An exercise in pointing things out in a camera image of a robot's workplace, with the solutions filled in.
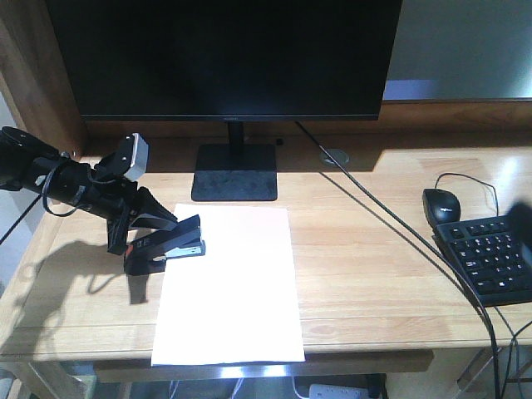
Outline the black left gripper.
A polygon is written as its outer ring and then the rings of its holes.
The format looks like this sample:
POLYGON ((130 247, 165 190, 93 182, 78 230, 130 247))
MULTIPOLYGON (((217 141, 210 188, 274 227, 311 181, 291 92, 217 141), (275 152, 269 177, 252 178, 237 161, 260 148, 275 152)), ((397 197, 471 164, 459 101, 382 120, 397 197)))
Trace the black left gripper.
POLYGON ((170 231, 177 218, 160 204, 146 187, 125 178, 94 180, 87 163, 62 160, 47 174, 42 185, 42 205, 46 212, 67 217, 77 210, 106 219, 107 251, 123 254, 131 229, 170 231), (72 207, 59 214, 50 210, 48 199, 72 207))

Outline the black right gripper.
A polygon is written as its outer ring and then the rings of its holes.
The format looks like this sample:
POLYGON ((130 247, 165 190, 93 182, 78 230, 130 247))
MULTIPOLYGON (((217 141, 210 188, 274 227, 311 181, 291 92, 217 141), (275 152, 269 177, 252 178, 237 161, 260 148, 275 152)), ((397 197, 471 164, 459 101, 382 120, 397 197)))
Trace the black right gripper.
POLYGON ((514 203, 508 211, 510 229, 515 234, 525 262, 531 261, 531 206, 525 202, 514 203))

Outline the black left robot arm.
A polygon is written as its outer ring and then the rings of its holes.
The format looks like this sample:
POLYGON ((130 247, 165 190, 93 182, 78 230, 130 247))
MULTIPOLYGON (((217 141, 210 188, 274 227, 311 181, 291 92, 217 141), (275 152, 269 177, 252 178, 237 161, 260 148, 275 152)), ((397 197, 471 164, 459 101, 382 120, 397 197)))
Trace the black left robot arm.
POLYGON ((17 128, 1 129, 1 188, 24 188, 48 200, 106 220, 107 251, 123 254, 131 229, 172 230, 177 218, 137 180, 145 173, 149 146, 138 133, 127 135, 117 150, 94 166, 73 160, 35 136, 17 128))

